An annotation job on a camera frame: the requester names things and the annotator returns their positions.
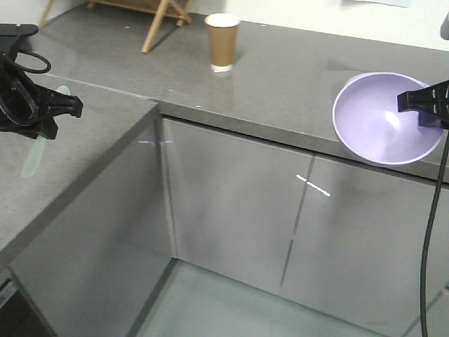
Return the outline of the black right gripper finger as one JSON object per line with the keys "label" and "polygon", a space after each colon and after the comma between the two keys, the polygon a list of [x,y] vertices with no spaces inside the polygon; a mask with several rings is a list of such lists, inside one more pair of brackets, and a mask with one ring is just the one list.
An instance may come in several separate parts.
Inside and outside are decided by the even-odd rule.
{"label": "black right gripper finger", "polygon": [[448,81],[397,96],[399,112],[448,113]]}
{"label": "black right gripper finger", "polygon": [[448,123],[442,121],[437,116],[426,112],[420,112],[418,114],[418,124],[427,128],[442,128],[448,129]]}

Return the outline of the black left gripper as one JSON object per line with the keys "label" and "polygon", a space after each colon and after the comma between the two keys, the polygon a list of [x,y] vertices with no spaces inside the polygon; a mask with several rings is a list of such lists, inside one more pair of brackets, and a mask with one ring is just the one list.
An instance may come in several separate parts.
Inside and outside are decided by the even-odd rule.
{"label": "black left gripper", "polygon": [[[51,69],[46,58],[22,48],[24,40],[38,31],[35,24],[1,24],[1,132],[55,140],[58,125],[53,117],[69,114],[80,118],[83,103],[77,96],[35,86],[26,75],[45,74]],[[46,66],[36,70],[20,65],[15,61],[19,53],[37,58]]]}

